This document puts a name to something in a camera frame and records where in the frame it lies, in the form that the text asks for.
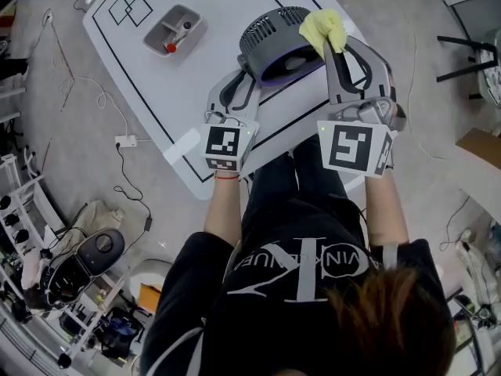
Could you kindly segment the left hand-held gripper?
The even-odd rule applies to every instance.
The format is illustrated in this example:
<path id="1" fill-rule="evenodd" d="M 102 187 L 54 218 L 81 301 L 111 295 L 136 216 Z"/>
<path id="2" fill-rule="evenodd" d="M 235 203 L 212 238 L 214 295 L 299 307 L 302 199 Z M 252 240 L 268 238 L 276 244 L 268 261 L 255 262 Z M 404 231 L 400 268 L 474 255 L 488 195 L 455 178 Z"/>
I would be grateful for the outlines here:
<path id="1" fill-rule="evenodd" d="M 246 76 L 244 70 L 234 70 L 209 92 L 200 153 L 211 170 L 240 172 L 255 144 L 261 88 Z"/>

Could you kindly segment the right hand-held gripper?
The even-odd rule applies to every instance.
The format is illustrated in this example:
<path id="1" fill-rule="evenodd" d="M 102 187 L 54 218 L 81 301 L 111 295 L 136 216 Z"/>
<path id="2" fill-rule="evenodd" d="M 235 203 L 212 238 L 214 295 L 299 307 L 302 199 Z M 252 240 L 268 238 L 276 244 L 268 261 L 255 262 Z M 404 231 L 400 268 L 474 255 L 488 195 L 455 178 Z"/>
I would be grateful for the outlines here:
<path id="1" fill-rule="evenodd" d="M 380 178 L 407 117 L 391 70 L 371 47 L 348 37 L 344 53 L 324 42 L 331 111 L 317 121 L 324 168 Z"/>

